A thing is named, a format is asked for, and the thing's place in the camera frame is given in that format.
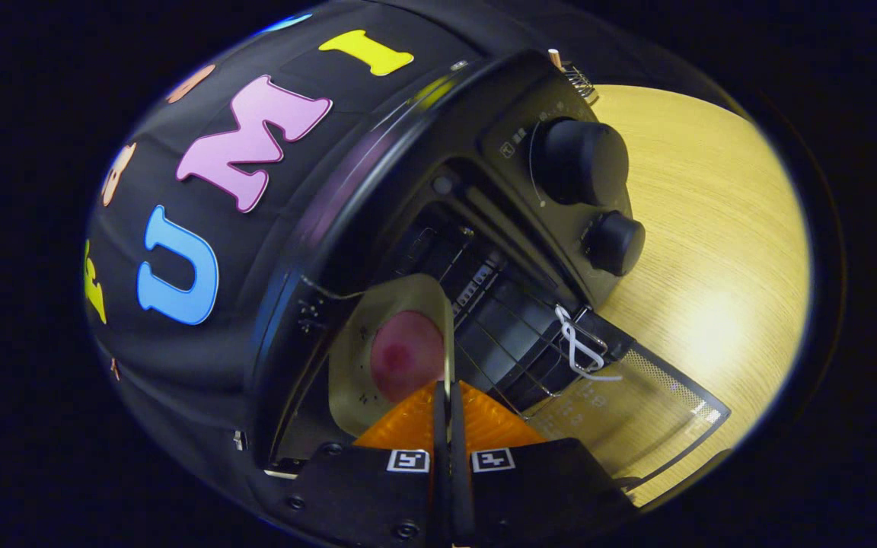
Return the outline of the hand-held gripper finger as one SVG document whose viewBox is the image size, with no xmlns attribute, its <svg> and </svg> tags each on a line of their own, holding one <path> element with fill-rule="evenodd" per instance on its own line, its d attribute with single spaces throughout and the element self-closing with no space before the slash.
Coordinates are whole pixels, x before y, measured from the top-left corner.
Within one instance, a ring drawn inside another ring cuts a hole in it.
<svg viewBox="0 0 877 548">
<path fill-rule="evenodd" d="M 450 389 L 450 433 L 458 545 L 585 545 L 637 515 L 580 440 L 548 441 L 465 382 Z"/>
<path fill-rule="evenodd" d="M 323 545 L 448 544 L 447 402 L 431 384 L 354 444 L 321 445 L 290 485 L 288 525 Z"/>
</svg>

